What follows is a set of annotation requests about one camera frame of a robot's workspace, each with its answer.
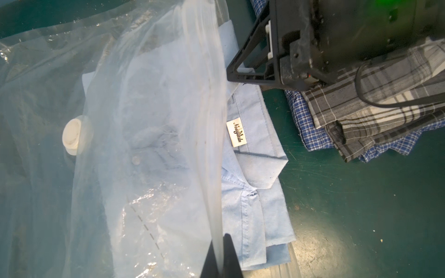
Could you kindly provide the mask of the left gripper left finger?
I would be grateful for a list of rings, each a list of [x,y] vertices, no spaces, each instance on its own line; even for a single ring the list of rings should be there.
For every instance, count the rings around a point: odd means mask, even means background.
[[[210,243],[200,278],[219,278],[220,273],[214,253],[213,242]]]

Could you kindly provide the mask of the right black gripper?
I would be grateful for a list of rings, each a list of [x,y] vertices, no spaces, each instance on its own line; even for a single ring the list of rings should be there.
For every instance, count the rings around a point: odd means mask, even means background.
[[[443,1],[267,1],[227,67],[230,82],[302,89],[313,77],[445,36]]]

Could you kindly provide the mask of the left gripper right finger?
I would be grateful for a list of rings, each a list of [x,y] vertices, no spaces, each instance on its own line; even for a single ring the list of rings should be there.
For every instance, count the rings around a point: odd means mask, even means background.
[[[230,234],[224,235],[223,278],[243,278],[241,266]]]

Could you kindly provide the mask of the light blue shirt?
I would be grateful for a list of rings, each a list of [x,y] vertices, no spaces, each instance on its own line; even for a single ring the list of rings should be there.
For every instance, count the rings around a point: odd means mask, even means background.
[[[202,271],[212,231],[241,269],[290,261],[295,236],[279,174],[287,157],[261,90],[228,82],[232,21],[153,25],[163,43],[96,74],[88,91],[82,185],[96,184],[115,278]]]

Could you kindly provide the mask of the grey plaid shirt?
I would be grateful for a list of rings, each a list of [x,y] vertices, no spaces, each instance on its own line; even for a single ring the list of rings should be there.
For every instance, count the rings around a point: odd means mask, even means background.
[[[365,66],[361,72],[346,68],[337,83],[303,92],[315,127],[327,131],[344,161],[444,120],[443,102],[403,108],[368,105],[356,93],[358,74],[364,97],[379,105],[439,95],[445,91],[445,42],[428,41],[402,57]]]

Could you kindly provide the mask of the clear plastic vacuum bag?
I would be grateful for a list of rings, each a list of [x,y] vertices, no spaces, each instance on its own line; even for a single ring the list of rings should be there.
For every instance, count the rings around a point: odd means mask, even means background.
[[[1,39],[1,276],[231,277],[224,1]]]

